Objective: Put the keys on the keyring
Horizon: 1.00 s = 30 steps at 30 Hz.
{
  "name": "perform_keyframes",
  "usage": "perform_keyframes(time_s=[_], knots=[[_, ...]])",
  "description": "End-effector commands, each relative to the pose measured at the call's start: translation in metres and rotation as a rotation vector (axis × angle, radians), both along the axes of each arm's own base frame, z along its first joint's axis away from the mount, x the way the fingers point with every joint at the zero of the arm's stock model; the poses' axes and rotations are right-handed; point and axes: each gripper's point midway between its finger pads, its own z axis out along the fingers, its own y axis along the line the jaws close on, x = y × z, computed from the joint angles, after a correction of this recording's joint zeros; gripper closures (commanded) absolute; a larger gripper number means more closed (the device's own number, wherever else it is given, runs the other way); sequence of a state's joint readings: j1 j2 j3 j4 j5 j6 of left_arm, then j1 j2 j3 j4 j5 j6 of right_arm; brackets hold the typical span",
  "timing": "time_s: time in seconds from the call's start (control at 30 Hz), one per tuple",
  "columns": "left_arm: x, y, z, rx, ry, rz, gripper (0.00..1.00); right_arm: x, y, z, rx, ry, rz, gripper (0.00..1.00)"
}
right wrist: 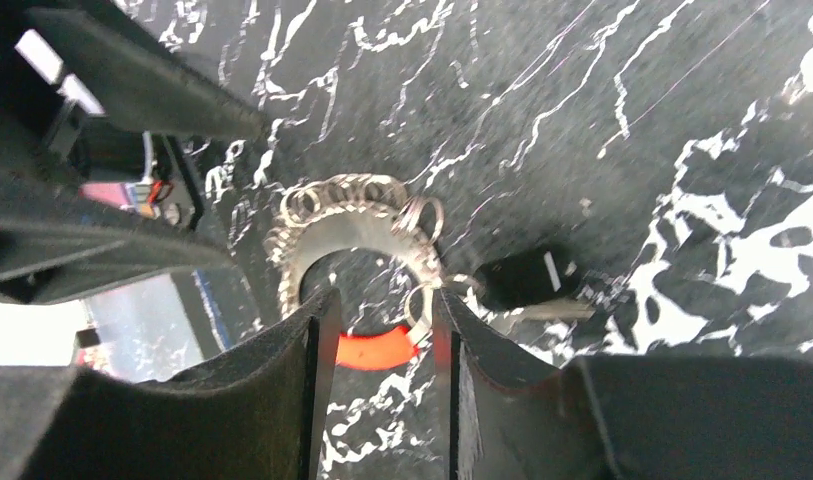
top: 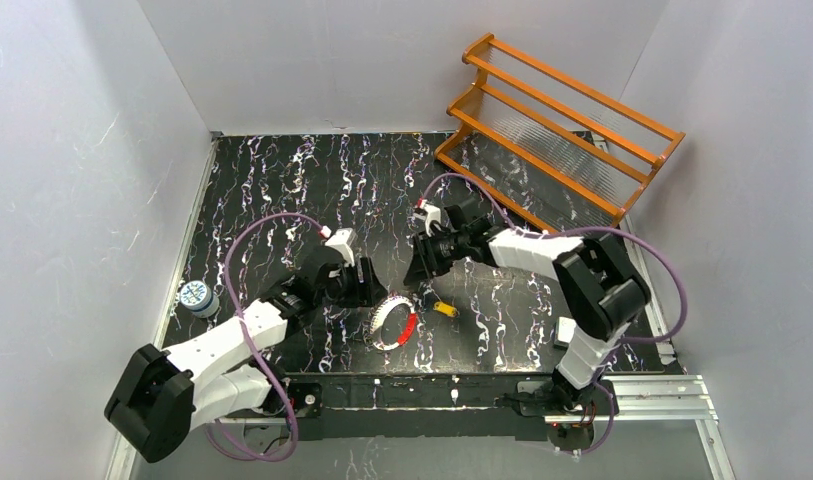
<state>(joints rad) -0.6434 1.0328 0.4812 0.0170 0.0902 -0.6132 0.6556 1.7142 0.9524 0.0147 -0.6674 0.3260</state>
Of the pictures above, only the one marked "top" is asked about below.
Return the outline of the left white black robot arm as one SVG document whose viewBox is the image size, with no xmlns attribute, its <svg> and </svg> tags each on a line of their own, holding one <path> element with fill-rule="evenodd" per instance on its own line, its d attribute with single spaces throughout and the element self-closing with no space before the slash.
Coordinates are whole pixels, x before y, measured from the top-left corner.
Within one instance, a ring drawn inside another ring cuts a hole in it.
<svg viewBox="0 0 813 480">
<path fill-rule="evenodd" d="M 106 420 L 144 460 L 158 462 L 190 431 L 239 410 L 273 405 L 284 382 L 255 352 L 306 328 L 324 306 L 375 307 L 388 295 L 368 257 L 348 264 L 319 247 L 243 311 L 164 350 L 136 350 L 108 400 Z"/>
</svg>

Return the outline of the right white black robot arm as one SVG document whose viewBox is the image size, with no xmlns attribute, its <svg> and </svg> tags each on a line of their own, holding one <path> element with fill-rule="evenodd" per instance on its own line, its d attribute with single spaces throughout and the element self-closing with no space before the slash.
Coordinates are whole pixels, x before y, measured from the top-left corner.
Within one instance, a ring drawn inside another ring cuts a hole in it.
<svg viewBox="0 0 813 480">
<path fill-rule="evenodd" d="M 442 210 L 425 200 L 415 216 L 424 229 L 411 239 L 413 257 L 404 284 L 411 286 L 447 274 L 454 263 L 470 259 L 493 268 L 517 269 L 558 281 L 575 331 L 554 368 L 557 393 L 588 390 L 596 373 L 628 325 L 651 299 L 651 292 L 611 229 L 585 237 L 524 235 L 494 223 L 476 205 L 465 202 Z"/>
</svg>

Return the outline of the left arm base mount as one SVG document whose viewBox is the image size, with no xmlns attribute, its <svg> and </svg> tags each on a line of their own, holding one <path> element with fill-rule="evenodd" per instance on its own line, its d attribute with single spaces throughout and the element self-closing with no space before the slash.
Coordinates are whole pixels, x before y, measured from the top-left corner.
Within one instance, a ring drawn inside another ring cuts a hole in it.
<svg viewBox="0 0 813 480">
<path fill-rule="evenodd" d="M 297 419 L 318 418 L 322 413 L 322 386 L 318 383 L 287 380 L 283 383 L 289 406 Z M 288 419 L 287 406 L 279 394 L 272 389 L 264 403 L 251 410 L 254 418 Z"/>
</svg>

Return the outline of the white red keyring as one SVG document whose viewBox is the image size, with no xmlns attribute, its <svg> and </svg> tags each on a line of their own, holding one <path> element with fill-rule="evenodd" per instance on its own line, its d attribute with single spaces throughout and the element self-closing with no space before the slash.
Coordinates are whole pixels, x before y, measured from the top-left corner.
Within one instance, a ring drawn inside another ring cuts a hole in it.
<svg viewBox="0 0 813 480">
<path fill-rule="evenodd" d="M 377 351 L 396 350 L 409 341 L 417 324 L 415 302 L 406 296 L 392 295 L 371 313 L 365 340 Z"/>
</svg>

